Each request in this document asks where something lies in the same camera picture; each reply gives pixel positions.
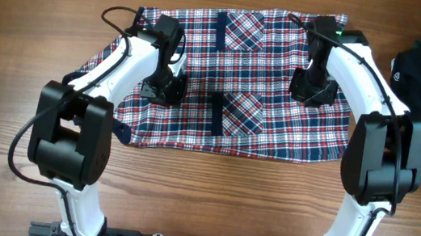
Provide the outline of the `plaid sleeveless shirt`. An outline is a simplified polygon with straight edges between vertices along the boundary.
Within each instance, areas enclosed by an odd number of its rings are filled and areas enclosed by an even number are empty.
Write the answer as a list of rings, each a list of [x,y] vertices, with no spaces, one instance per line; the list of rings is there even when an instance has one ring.
[[[350,108],[307,107],[289,93],[295,70],[308,67],[303,30],[283,9],[177,9],[185,31],[187,94],[177,108],[154,105],[133,90],[115,118],[137,147],[199,150],[286,162],[343,156]]]

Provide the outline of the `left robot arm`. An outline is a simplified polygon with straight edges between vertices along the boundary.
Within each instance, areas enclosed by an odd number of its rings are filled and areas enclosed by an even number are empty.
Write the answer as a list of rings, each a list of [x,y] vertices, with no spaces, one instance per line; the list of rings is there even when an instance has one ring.
[[[160,15],[155,24],[135,23],[120,32],[110,56],[89,72],[41,91],[28,158],[55,188],[61,220],[50,236],[107,236],[98,180],[111,155],[112,136],[130,142],[131,128],[114,111],[134,88],[152,104],[178,107],[187,92],[185,32]]]

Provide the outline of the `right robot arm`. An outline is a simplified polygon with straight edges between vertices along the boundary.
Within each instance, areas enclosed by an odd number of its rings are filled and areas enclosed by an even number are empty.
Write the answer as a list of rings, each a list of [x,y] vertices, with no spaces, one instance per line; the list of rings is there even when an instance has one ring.
[[[421,181],[421,121],[390,89],[361,31],[340,31],[333,16],[303,23],[309,66],[296,69],[289,93],[307,107],[344,93],[354,128],[340,163],[345,195],[323,236],[372,236],[384,217],[392,217],[405,195]]]

